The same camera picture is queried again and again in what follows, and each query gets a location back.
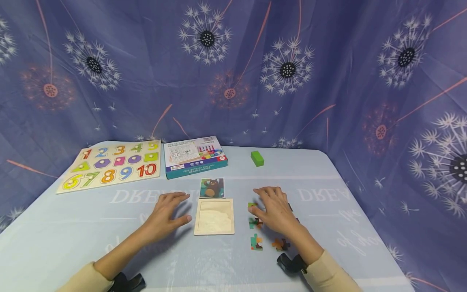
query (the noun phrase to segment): blue number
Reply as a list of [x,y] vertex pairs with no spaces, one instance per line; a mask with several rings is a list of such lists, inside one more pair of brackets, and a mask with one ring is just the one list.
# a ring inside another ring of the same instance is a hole
[[122,176],[120,180],[127,179],[133,173],[133,167],[125,167],[120,171],[120,175]]
[[107,156],[107,153],[106,153],[107,150],[109,150],[109,148],[107,148],[107,147],[104,147],[104,148],[99,149],[99,150],[98,150],[98,151],[99,151],[99,154],[96,155],[96,157],[106,157],[106,156]]

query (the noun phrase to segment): number 10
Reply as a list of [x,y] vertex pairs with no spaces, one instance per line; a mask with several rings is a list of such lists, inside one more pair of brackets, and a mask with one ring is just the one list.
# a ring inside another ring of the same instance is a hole
[[154,163],[146,165],[146,170],[144,170],[144,165],[141,165],[140,167],[138,167],[138,171],[140,172],[138,173],[138,177],[142,178],[144,174],[153,175],[156,172],[156,170],[157,170],[157,167]]

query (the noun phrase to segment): hand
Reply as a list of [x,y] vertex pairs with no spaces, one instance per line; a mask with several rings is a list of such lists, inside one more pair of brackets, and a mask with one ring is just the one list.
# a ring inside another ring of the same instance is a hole
[[267,186],[253,191],[260,195],[266,211],[257,206],[248,208],[248,211],[261,219],[269,228],[290,237],[290,232],[301,226],[290,209],[287,194],[282,192],[280,187]]
[[174,232],[175,229],[191,221],[190,215],[183,215],[174,220],[171,219],[175,208],[189,197],[190,194],[184,192],[171,192],[159,196],[152,214],[136,231],[142,245],[157,242]]

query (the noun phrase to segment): purple circle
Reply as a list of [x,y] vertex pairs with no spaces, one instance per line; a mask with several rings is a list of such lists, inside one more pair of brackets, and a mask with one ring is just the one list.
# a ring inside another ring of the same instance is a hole
[[129,164],[135,164],[141,161],[141,155],[133,155],[128,159]]

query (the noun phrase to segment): brown bear illustration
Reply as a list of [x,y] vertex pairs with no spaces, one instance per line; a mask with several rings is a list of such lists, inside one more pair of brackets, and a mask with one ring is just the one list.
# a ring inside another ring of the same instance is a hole
[[219,196],[220,193],[220,185],[219,182],[215,179],[210,179],[205,181],[205,186],[207,186],[205,195],[211,198],[215,198]]

